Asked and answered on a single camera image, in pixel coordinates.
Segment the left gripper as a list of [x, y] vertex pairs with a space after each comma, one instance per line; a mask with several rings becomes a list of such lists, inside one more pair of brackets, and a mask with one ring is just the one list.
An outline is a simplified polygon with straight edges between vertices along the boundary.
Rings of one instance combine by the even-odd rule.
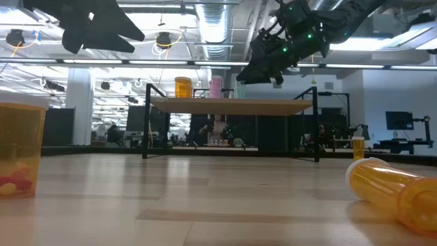
[[[74, 54], [80, 49], [133, 53], [134, 46], [120, 36], [137, 41], [145, 38], [116, 0], [23, 0], [23, 7], [56, 18], [64, 30], [61, 43]], [[88, 37], [89, 30], [103, 35]]]

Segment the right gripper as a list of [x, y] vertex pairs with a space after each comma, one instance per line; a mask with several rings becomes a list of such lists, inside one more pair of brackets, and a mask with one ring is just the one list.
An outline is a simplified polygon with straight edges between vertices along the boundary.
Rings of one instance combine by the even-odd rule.
[[[314, 53], [326, 55], [328, 43], [319, 31], [310, 29], [297, 36], [280, 38], [261, 29], [259, 35], [252, 41], [251, 65], [245, 67], [236, 77], [244, 84], [271, 83], [270, 74], [279, 74], [290, 66]], [[273, 78], [277, 86], [284, 82], [282, 74]]]

